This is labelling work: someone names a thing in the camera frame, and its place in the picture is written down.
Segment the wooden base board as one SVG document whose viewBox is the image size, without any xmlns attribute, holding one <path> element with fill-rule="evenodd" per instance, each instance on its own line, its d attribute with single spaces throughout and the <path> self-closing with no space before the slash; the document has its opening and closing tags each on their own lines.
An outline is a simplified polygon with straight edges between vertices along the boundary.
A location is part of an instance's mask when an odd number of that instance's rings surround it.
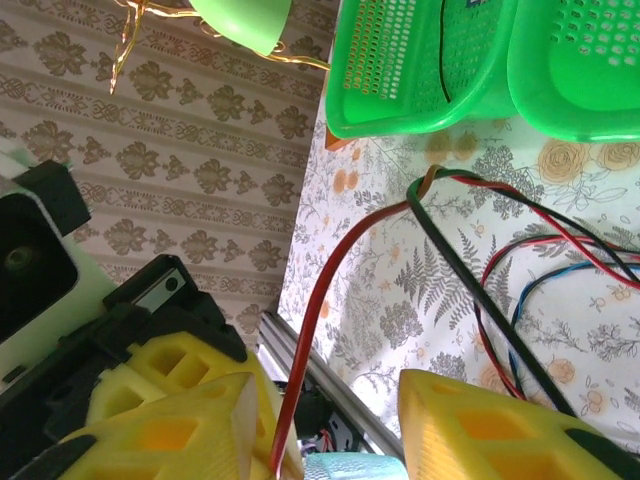
<svg viewBox="0 0 640 480">
<path fill-rule="evenodd" d="M 329 127 L 325 128 L 324 148 L 327 151 L 335 152 L 357 141 L 357 138 L 339 138 L 335 136 Z"/>
</svg>

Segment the floral tablecloth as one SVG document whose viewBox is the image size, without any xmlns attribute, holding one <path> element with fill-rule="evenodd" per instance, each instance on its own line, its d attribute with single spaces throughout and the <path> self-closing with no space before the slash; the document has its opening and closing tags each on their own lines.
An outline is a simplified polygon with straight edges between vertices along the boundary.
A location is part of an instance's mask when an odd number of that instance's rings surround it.
<svg viewBox="0 0 640 480">
<path fill-rule="evenodd" d="M 432 164 L 507 183 L 636 252 L 640 263 L 640 141 L 570 143 L 513 118 L 430 135 L 360 139 L 331 152 L 318 118 L 278 312 L 299 328 L 317 277 L 350 227 L 394 204 Z M 550 232 L 526 206 L 450 179 L 424 208 L 516 328 L 575 413 L 640 453 L 640 290 L 587 268 L 570 244 L 532 244 Z M 317 353 L 390 430 L 405 368 L 494 391 L 503 384 L 472 299 L 411 212 L 371 227 L 349 251 L 322 302 Z"/>
</svg>

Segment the green plastic basket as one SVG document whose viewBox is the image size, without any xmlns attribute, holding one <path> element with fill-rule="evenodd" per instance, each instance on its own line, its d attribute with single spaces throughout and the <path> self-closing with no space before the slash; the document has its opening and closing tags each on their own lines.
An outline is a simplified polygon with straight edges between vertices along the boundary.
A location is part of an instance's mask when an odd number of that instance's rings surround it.
<svg viewBox="0 0 640 480">
<path fill-rule="evenodd" d="M 547 136 L 640 141 L 640 0 L 518 0 L 507 76 Z"/>
</svg>

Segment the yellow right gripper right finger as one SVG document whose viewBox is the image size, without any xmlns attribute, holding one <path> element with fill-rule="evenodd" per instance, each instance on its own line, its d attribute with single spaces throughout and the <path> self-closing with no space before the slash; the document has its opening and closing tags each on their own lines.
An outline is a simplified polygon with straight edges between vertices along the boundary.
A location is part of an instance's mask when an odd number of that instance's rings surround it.
<svg viewBox="0 0 640 480">
<path fill-rule="evenodd" d="M 405 369 L 398 418 L 410 480 L 640 480 L 640 461 L 578 418 Z"/>
</svg>

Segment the teal translucent cup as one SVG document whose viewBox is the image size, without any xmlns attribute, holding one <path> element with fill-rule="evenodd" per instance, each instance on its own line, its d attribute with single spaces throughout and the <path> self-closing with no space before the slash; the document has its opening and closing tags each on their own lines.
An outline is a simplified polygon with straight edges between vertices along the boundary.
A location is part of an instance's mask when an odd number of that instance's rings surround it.
<svg viewBox="0 0 640 480">
<path fill-rule="evenodd" d="M 305 461 L 303 480 L 409 480 L 403 463 L 371 453 L 315 453 Z"/>
</svg>

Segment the green basket with label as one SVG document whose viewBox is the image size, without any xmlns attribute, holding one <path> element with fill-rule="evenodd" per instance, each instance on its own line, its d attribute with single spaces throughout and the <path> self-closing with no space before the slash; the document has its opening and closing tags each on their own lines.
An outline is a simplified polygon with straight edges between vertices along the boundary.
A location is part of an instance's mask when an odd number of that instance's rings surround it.
<svg viewBox="0 0 640 480">
<path fill-rule="evenodd" d="M 339 138 L 435 132 L 509 117 L 507 53 L 518 0 L 343 0 L 326 88 Z"/>
</svg>

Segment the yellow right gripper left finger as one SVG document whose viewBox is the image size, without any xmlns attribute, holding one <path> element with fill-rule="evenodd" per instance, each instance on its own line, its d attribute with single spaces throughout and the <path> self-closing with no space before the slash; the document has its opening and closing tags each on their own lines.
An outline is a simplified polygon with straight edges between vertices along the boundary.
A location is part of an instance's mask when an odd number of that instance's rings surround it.
<svg viewBox="0 0 640 480">
<path fill-rule="evenodd" d="M 27 480 L 249 480 L 253 374 L 235 373 L 82 428 L 27 466 Z"/>
</svg>

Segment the green plastic goblet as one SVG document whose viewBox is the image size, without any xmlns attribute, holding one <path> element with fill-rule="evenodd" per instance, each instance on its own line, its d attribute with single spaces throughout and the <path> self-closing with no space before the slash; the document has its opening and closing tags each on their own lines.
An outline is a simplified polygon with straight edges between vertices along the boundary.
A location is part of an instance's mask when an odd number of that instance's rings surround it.
<svg viewBox="0 0 640 480">
<path fill-rule="evenodd" d="M 216 32 L 269 55 L 284 31 L 292 0 L 189 0 Z"/>
</svg>

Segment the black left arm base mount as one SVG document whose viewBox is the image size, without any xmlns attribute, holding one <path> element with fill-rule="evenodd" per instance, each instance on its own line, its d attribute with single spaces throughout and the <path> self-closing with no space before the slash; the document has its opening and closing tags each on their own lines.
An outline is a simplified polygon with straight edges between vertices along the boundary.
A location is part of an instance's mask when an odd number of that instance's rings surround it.
<svg viewBox="0 0 640 480">
<path fill-rule="evenodd" d="M 362 434 L 338 405 L 317 386 L 304 386 L 294 415 L 298 446 L 303 457 L 316 453 L 358 452 Z"/>
</svg>

